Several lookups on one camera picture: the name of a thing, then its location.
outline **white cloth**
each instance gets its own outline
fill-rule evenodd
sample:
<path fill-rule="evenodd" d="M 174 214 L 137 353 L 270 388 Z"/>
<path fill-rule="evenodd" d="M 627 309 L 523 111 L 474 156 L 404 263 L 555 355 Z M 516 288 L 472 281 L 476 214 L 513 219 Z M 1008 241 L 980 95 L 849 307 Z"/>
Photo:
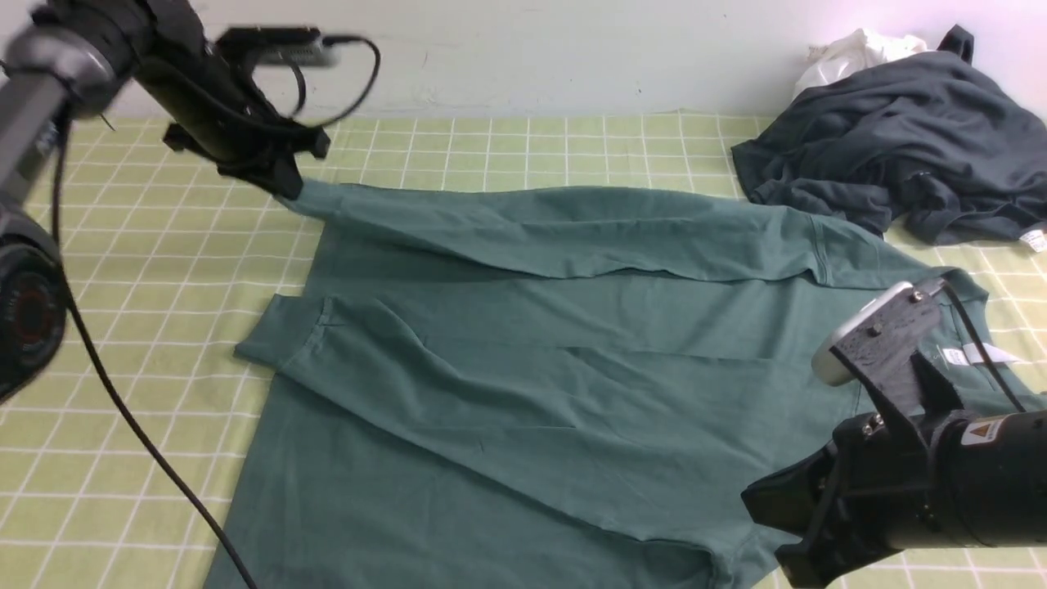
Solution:
<path fill-rule="evenodd" d="M 832 84 L 855 71 L 927 50 L 927 42 L 912 35 L 897 39 L 885 37 L 868 28 L 860 28 L 827 46 L 811 50 L 808 59 L 815 63 L 796 83 L 793 97 L 800 95 L 800 92 L 807 88 Z"/>

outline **white wall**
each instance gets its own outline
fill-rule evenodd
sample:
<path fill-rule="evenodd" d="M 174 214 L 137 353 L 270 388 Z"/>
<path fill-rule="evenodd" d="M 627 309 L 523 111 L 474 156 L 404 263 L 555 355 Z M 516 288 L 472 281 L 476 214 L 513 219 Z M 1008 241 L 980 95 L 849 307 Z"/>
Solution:
<path fill-rule="evenodd" d="M 959 22 L 976 35 L 975 65 L 1047 116 L 1044 0 L 192 2 L 210 35 L 230 23 L 300 23 L 372 36 L 385 67 L 370 114 L 773 113 L 788 103 L 809 45 L 866 26 L 934 46 Z M 0 33 L 25 22 L 30 4 L 3 0 Z M 311 112 L 336 111 L 355 95 L 369 62 L 362 52 L 347 61 L 309 75 Z M 259 81 L 277 105 L 293 104 L 289 73 L 264 72 Z M 136 88 L 116 111 L 158 113 Z"/>

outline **green t-shirt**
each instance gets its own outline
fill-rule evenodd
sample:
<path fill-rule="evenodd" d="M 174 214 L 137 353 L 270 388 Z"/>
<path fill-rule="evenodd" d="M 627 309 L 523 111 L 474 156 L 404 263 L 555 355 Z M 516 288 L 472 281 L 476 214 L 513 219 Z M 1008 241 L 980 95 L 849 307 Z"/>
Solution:
<path fill-rule="evenodd" d="M 796 539 L 741 491 L 870 410 L 811 355 L 946 271 L 836 219 L 663 190 L 314 182 L 289 206 L 326 225 L 303 296 L 238 348 L 276 377 L 226 524 L 266 589 L 749 587 Z M 951 277 L 987 336 L 985 292 Z M 940 367 L 970 341 L 942 305 Z M 219 551 L 206 587 L 233 586 Z"/>

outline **t-shirt sleeve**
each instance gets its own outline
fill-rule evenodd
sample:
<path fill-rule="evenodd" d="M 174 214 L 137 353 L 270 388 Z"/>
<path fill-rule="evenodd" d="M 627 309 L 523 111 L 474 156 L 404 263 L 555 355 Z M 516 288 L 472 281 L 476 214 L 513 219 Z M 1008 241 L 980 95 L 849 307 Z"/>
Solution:
<path fill-rule="evenodd" d="M 276 294 L 235 354 L 238 358 L 281 370 L 319 337 L 328 314 L 329 304 L 324 298 Z"/>

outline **black cylinder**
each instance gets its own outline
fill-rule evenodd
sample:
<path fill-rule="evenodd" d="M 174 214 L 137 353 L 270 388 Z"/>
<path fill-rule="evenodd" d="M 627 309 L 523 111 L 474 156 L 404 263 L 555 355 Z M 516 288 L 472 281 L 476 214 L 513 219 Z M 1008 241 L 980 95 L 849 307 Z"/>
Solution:
<path fill-rule="evenodd" d="M 1047 544 L 1047 411 L 958 423 L 938 446 L 926 494 L 874 500 L 888 546 Z"/>

